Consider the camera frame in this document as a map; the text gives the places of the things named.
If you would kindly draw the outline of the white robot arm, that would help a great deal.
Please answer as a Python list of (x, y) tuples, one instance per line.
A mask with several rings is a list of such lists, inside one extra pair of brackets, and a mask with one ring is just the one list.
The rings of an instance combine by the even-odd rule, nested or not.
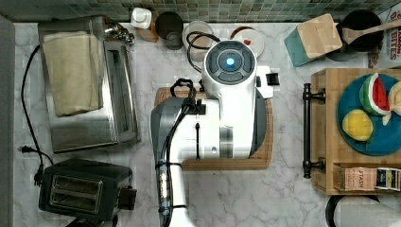
[(196, 98), (192, 81), (178, 79), (188, 95), (171, 95), (150, 115), (160, 227), (195, 227), (186, 205), (183, 162), (248, 159), (265, 137), (266, 100), (272, 93), (247, 45), (214, 44), (205, 54), (201, 80), (205, 98)]

